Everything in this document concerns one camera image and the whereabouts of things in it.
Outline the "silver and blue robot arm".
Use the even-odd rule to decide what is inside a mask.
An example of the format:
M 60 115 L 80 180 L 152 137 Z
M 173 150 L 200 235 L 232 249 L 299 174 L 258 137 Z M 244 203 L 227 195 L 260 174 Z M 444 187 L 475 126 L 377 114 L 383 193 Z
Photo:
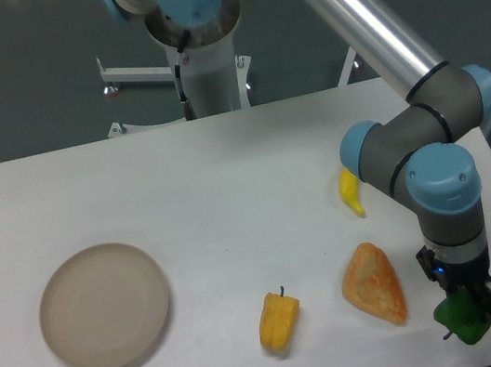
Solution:
M 231 35 L 241 0 L 101 0 L 117 21 L 143 17 L 166 48 L 169 79 L 187 120 L 242 105 Z M 444 289 L 451 324 L 491 322 L 491 276 L 481 184 L 458 140 L 491 116 L 491 72 L 455 68 L 378 0 L 304 0 L 400 94 L 407 108 L 359 122 L 340 161 L 418 218 L 418 262 Z

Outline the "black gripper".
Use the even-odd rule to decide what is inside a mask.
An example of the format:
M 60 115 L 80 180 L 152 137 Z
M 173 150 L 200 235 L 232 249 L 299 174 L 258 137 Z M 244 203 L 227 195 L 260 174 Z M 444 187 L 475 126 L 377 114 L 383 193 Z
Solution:
M 447 308 L 452 302 L 455 291 L 464 289 L 479 313 L 480 323 L 491 323 L 491 275 L 488 245 L 483 247 L 477 256 L 466 261 L 441 260 L 441 253 L 436 253 L 427 246 L 420 248 L 416 257 L 427 278 L 432 282 L 437 282 L 444 289 L 445 298 L 442 306 Z

